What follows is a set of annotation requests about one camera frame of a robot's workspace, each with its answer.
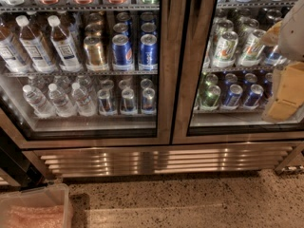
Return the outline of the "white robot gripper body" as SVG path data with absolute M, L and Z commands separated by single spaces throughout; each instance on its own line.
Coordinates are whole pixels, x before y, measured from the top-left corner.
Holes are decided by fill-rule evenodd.
M 298 0 L 282 20 L 278 48 L 293 61 L 304 61 L 304 0 Z

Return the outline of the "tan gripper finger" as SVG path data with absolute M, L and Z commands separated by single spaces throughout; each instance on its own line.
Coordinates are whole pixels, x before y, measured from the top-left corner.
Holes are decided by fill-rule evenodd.
M 274 47 L 278 44 L 279 33 L 282 22 L 278 21 L 271 26 L 266 33 L 261 37 L 261 43 L 267 47 Z

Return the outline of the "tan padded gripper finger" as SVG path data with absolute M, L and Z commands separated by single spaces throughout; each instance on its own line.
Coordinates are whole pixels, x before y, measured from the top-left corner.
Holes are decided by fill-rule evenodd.
M 290 119 L 304 104 L 304 63 L 295 62 L 273 71 L 273 96 L 262 114 L 265 122 Z

